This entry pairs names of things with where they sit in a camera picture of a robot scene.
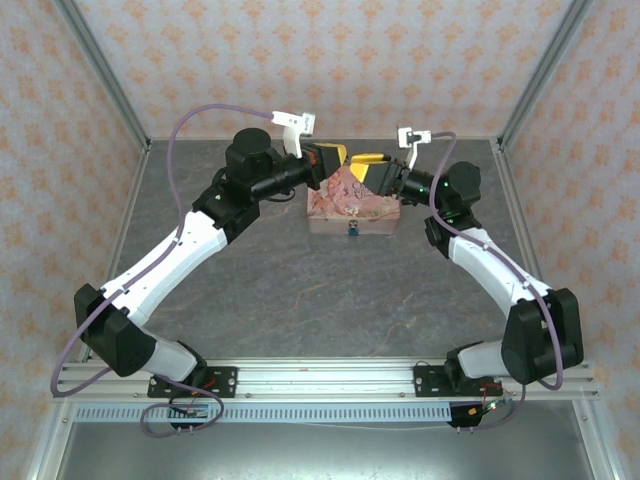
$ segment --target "floral patterned box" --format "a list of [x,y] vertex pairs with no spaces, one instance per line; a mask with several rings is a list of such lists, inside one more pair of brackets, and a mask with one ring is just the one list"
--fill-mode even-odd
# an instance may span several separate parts
[[374,195],[342,167],[320,190],[309,189],[307,215],[311,233],[390,234],[400,219],[400,201]]

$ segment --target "gray marble floor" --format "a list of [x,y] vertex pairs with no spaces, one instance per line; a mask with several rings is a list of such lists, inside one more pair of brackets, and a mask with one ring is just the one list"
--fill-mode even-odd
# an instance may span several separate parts
[[[404,155],[395,142],[343,141],[350,154]],[[185,203],[224,164],[226,141],[182,141],[175,171]],[[435,169],[446,141],[422,146],[419,168]],[[167,142],[155,142],[120,258],[122,272],[177,223],[165,170]],[[458,143],[452,162],[481,169],[474,207],[509,255],[521,261],[488,141]],[[150,331],[182,340],[205,357],[442,356],[500,336],[497,306],[462,269],[427,242],[426,207],[403,207],[391,236],[312,235],[306,191],[264,204],[262,215],[222,252],[205,261],[159,306]]]

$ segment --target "black mounting plate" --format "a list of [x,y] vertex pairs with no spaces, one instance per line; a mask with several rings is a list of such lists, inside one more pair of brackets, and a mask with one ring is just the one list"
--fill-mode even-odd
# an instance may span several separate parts
[[[212,381],[213,383],[210,387],[199,388],[213,392],[220,398],[235,398],[238,386],[237,367],[207,367],[204,378],[205,385]],[[191,392],[167,383],[154,375],[149,380],[147,396],[149,398],[186,398],[191,397]]]
[[499,397],[502,388],[494,387],[493,377],[465,379],[458,391],[449,382],[443,365],[416,365],[413,367],[413,386],[416,397],[482,397],[484,388],[488,397]]

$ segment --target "orange floral wallpaper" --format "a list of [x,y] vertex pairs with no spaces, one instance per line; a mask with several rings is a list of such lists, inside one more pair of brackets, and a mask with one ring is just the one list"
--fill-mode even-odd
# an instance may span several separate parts
[[[499,134],[571,1],[78,3],[153,138],[212,102],[312,111],[319,137],[370,138],[396,123]],[[246,121],[204,114],[183,136]]]
[[581,302],[618,445],[640,472],[640,3],[596,2],[576,37],[509,159],[549,279]]
[[18,479],[139,151],[52,1],[2,1],[0,32],[0,477]]

